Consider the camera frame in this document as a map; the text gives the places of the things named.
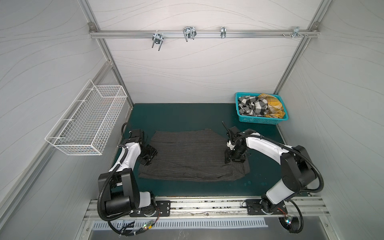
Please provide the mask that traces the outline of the dark grey pinstriped shirt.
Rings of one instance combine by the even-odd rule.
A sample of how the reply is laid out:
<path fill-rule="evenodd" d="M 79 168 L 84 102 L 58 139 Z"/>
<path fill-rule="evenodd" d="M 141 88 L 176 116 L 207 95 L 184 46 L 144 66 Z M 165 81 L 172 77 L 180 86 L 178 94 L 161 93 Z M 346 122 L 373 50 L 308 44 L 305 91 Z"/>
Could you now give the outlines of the dark grey pinstriped shirt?
<path fill-rule="evenodd" d="M 210 129 L 155 132 L 150 145 L 158 153 L 148 166 L 139 167 L 139 177 L 192 182 L 241 179 L 251 171 L 249 162 L 226 162 L 227 141 Z"/>

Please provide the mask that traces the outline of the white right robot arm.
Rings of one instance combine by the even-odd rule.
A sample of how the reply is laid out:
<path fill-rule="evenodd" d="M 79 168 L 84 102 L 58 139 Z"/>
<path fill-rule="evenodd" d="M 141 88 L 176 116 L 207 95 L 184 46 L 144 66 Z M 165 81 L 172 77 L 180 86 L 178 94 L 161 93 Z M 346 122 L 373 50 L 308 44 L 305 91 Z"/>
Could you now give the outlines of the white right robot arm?
<path fill-rule="evenodd" d="M 272 215 L 284 201 L 301 192 L 319 193 L 324 178 L 302 146 L 291 147 L 271 140 L 252 129 L 241 132 L 237 127 L 226 128 L 229 140 L 225 151 L 226 162 L 242 163 L 249 149 L 256 150 L 277 162 L 281 179 L 262 195 L 257 204 L 266 215 Z"/>

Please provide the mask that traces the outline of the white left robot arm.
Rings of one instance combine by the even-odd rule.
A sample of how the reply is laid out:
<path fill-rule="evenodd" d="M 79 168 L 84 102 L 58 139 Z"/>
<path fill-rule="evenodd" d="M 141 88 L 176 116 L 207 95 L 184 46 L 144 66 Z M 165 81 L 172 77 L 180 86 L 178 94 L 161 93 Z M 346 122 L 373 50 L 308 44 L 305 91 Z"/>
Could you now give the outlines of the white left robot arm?
<path fill-rule="evenodd" d="M 145 133 L 131 131 L 128 139 L 119 145 L 122 149 L 114 166 L 98 178 L 99 196 L 97 211 L 104 221 L 113 221 L 134 212 L 151 217 L 156 212 L 152 192 L 141 192 L 134 176 L 135 164 L 151 164 L 157 150 L 145 143 Z"/>

